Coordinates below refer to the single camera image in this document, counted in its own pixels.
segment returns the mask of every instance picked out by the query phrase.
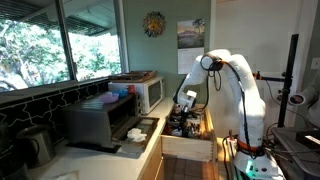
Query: bowl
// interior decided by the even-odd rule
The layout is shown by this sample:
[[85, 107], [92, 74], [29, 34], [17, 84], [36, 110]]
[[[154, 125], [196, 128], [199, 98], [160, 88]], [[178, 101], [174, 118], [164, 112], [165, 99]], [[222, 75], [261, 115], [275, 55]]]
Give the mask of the bowl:
[[99, 98], [101, 102], [109, 104], [109, 103], [116, 102], [119, 98], [119, 94], [108, 92], [106, 94], [100, 95]]
[[112, 91], [112, 93], [119, 94], [119, 97], [125, 97], [128, 95], [128, 89], [118, 89], [118, 90]]

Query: poster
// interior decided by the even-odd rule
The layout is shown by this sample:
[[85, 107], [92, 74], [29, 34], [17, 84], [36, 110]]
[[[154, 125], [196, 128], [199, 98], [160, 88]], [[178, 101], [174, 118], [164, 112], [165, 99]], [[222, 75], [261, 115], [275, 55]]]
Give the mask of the poster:
[[196, 57], [204, 54], [204, 19], [179, 21], [178, 74], [188, 74]]

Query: robotic arm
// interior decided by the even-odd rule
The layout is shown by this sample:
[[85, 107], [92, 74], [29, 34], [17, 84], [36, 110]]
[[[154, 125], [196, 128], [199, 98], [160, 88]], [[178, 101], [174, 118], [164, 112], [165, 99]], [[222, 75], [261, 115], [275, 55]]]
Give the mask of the robotic arm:
[[242, 55], [231, 55], [228, 50], [221, 49], [198, 56], [192, 71], [177, 89], [173, 101], [183, 107], [182, 112], [193, 107], [196, 103], [196, 93], [188, 91], [185, 94], [184, 88], [188, 85], [201, 84], [210, 71], [220, 70], [223, 70], [228, 77], [240, 124], [234, 165], [240, 171], [256, 178], [277, 176], [277, 165], [266, 156], [262, 148], [265, 103], [260, 98], [252, 71]]

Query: kitchen counter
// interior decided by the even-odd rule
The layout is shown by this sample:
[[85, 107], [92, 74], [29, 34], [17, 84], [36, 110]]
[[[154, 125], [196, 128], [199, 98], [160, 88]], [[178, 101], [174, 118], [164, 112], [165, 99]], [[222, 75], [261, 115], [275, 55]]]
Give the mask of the kitchen counter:
[[148, 117], [159, 118], [158, 126], [153, 133], [144, 153], [126, 154], [121, 148], [117, 153], [105, 153], [87, 149], [68, 147], [67, 140], [56, 146], [56, 156], [48, 164], [31, 169], [33, 180], [50, 179], [59, 175], [77, 172], [79, 180], [136, 180], [142, 177], [150, 154], [155, 144], [160, 141], [161, 132], [166, 123], [166, 116], [173, 106], [171, 98], [165, 98]]

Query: window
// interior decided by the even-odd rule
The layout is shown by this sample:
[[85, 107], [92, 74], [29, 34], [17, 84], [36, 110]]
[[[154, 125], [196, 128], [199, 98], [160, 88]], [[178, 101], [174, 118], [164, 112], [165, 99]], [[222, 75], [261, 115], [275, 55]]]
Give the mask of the window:
[[1, 1], [0, 92], [122, 72], [113, 0], [56, 1]]

